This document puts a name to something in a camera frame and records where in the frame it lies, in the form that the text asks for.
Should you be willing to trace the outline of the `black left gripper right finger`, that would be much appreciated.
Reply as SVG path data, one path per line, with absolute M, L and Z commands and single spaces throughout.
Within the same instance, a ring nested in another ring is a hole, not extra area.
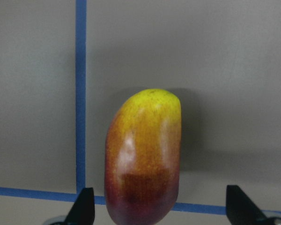
M 271 225 L 268 218 L 237 185 L 226 187 L 226 216 L 232 225 Z

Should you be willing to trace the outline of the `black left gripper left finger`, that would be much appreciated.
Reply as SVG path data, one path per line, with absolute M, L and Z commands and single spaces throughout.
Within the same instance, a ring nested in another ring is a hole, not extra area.
M 95 220 L 95 198 L 93 188 L 83 188 L 70 209 L 64 225 L 92 225 Z

